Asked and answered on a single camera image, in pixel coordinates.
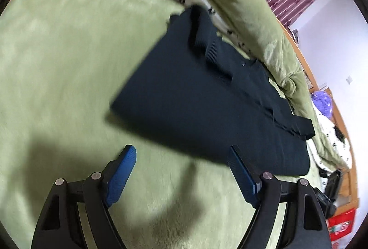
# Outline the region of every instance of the white wall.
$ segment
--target white wall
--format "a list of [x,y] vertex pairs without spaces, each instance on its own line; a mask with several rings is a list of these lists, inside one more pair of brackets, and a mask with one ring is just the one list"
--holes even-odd
[[356,232],[368,212],[368,24],[353,0],[317,0],[291,28],[298,29],[317,84],[331,88],[349,131],[360,197]]

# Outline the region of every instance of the black robotic device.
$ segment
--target black robotic device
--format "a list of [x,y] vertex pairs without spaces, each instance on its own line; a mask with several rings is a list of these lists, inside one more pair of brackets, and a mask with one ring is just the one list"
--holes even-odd
[[[287,203],[277,249],[331,249],[325,219],[332,216],[333,201],[308,180],[279,181],[269,172],[257,174],[239,155],[229,149],[229,166],[244,199],[256,209],[238,249],[264,249],[275,222],[279,203]],[[126,249],[108,208],[116,202],[136,161],[136,151],[127,145],[119,157],[83,181],[55,181],[42,209],[31,249],[88,249],[80,223],[77,203],[84,203],[91,231],[99,249]],[[339,180],[330,181],[339,184]]]

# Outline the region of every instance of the folded black shirt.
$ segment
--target folded black shirt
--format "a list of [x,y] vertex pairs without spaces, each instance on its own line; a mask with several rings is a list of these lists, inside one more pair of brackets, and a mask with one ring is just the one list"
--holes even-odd
[[111,109],[138,132],[212,161],[226,163],[236,144],[259,171],[309,171],[311,120],[292,114],[262,63],[223,42],[199,6],[171,18]]

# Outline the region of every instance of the wall switch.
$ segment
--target wall switch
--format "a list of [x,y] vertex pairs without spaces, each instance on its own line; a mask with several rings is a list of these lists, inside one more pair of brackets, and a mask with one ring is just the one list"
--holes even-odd
[[347,81],[347,83],[350,85],[350,84],[352,83],[352,81],[353,81],[353,78],[352,78],[351,76],[348,76],[348,77],[346,78],[346,81]]

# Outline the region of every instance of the metal pin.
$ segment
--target metal pin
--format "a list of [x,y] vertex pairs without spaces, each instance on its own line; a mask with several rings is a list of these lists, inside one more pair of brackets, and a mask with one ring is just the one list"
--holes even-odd
[[272,179],[273,178],[273,175],[269,172],[263,172],[262,176],[265,179]]
[[56,184],[57,186],[61,186],[63,183],[64,183],[64,179],[62,179],[62,178],[58,178],[58,179],[55,181],[55,184]]
[[92,179],[96,180],[99,179],[101,177],[101,173],[100,172],[95,172],[91,175]]
[[308,185],[309,185],[309,181],[307,181],[305,178],[301,178],[301,179],[300,179],[300,183],[301,183],[303,186],[308,186]]

